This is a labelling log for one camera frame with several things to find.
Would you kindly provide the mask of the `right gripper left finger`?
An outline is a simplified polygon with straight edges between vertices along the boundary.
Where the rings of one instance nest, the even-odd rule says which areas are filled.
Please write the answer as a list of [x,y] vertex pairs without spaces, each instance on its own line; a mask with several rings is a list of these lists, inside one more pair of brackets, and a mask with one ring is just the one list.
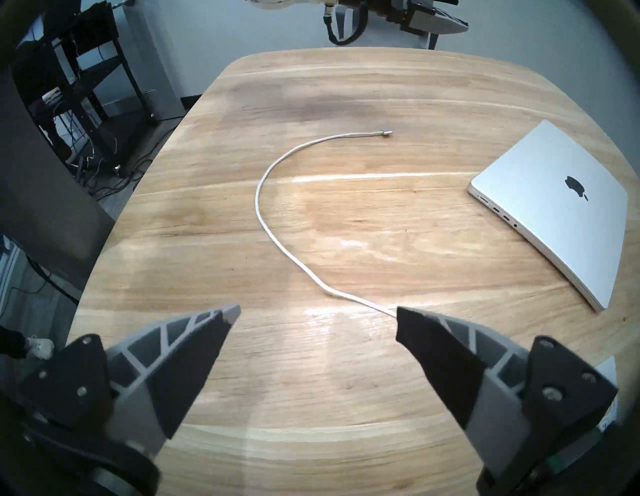
[[156,456],[206,384],[240,305],[156,322],[104,348],[82,335],[18,386],[31,414]]

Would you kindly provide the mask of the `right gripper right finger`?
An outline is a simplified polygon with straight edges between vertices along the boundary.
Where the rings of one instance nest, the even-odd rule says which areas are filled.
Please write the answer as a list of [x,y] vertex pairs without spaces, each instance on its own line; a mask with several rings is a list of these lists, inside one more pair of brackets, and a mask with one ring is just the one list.
[[617,385],[555,338],[529,350],[475,322],[398,306],[396,341],[465,433],[479,495],[534,495],[592,451]]

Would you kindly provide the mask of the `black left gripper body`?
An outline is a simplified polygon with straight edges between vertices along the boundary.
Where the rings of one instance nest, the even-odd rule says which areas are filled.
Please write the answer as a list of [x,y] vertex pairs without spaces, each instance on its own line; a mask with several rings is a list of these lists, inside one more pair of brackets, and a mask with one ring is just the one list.
[[369,12],[394,24],[408,23],[408,11],[414,1],[374,0],[367,1]]

